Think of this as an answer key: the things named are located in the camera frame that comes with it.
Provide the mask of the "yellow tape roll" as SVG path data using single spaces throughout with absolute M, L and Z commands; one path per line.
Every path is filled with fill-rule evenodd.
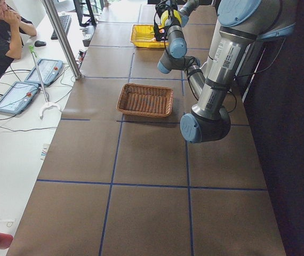
M 162 27 L 169 26 L 171 24 L 171 21 L 168 21 L 171 14 L 173 14 L 173 17 L 181 23 L 181 17 L 177 10 L 166 10 L 162 13 L 160 17 Z

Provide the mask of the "brown wicker basket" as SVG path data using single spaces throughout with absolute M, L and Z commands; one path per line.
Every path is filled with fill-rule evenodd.
M 127 115 L 163 118 L 170 116 L 172 106 L 171 88 L 127 83 L 121 90 L 117 110 Z

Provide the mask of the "yellow plastic basket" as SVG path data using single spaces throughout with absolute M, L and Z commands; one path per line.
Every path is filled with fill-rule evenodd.
M 168 46 L 168 41 L 157 41 L 154 26 L 147 24 L 134 24 L 132 26 L 130 42 L 136 47 L 161 49 Z

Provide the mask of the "far teach pendant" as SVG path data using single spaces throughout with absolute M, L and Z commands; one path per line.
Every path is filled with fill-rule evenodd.
M 61 60 L 52 59 L 39 59 L 37 64 L 44 86 L 50 86 L 54 82 L 63 66 L 63 62 Z M 41 83 L 35 67 L 25 78 L 25 82 Z

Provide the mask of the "teach pendant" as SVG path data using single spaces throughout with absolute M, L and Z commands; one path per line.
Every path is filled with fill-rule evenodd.
M 32 82 L 15 82 L 0 98 L 0 113 L 20 114 L 39 92 L 39 85 Z
M 50 86 L 54 82 L 63 66 L 63 62 L 61 60 L 52 59 L 39 59 L 37 64 L 44 86 Z M 25 82 L 41 83 L 35 67 L 25 78 Z

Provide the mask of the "black monitor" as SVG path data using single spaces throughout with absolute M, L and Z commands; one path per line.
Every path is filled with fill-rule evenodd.
M 89 0 L 73 0 L 78 23 L 81 27 L 96 26 L 91 2 Z

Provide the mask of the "near teach pendant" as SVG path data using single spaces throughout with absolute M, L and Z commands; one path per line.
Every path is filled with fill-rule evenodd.
M 20 114 L 39 92 L 39 85 L 32 82 L 15 82 L 0 98 L 0 113 Z

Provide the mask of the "black computer mouse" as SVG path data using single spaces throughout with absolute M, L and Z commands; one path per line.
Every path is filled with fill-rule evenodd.
M 43 46 L 46 46 L 46 42 L 37 40 L 37 41 L 34 42 L 34 46 L 35 47 L 43 47 Z

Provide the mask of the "white reach grabber tool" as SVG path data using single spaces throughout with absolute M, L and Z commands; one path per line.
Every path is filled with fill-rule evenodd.
M 40 117 L 40 119 L 42 119 L 43 118 L 43 113 L 44 113 L 45 110 L 50 109 L 52 107 L 57 107 L 57 109 L 59 111 L 61 111 L 61 106 L 58 103 L 49 101 L 48 96 L 47 96 L 47 92 L 45 90 L 44 81 L 42 79 L 41 72 L 40 72 L 40 69 L 39 69 L 39 66 L 38 66 L 38 63 L 37 63 L 37 60 L 36 60 L 37 56 L 36 56 L 36 53 L 35 53 L 35 50 L 34 50 L 34 46 L 30 45 L 30 46 L 28 46 L 28 48 L 31 52 L 31 55 L 32 55 L 32 58 L 33 58 L 33 61 L 34 61 L 34 64 L 35 64 L 35 69 L 37 71 L 37 75 L 38 75 L 38 78 L 39 78 L 39 81 L 40 81 L 40 84 L 41 84 L 41 89 L 43 91 L 43 95 L 44 95 L 44 99 L 45 99 L 45 104 L 43 104 L 42 107 L 39 110 L 39 117 Z

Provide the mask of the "seated person in black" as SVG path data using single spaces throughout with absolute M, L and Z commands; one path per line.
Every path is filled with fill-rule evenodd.
M 36 36 L 37 31 L 31 21 L 0 1 L 0 78 L 14 60 L 22 55 L 21 34 Z

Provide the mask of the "aluminium frame post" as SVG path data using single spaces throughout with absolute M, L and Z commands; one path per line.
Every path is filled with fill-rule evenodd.
M 79 80 L 82 77 L 82 74 L 79 70 L 78 64 L 74 58 L 74 54 L 70 47 L 67 35 L 62 27 L 61 21 L 59 19 L 58 13 L 52 1 L 42 0 L 42 4 L 46 10 L 46 13 L 49 17 L 49 20 L 52 24 L 54 31 L 58 36 L 59 43 L 62 47 L 62 50 L 65 54 L 67 62 L 72 70 L 75 80 Z

